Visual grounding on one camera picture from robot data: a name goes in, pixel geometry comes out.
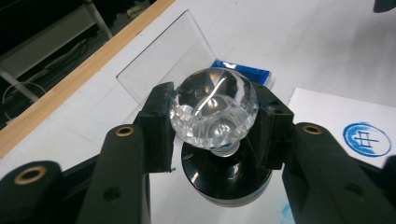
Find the crystal doorknob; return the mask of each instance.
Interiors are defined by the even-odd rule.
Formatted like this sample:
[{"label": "crystal doorknob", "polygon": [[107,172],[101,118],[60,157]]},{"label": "crystal doorknob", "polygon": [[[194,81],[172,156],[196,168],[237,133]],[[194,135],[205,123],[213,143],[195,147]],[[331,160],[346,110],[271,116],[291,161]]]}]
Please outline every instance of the crystal doorknob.
[{"label": "crystal doorknob", "polygon": [[234,70],[207,68],[177,87],[170,119],[183,141],[228,157],[254,124],[258,108],[247,78]]}]

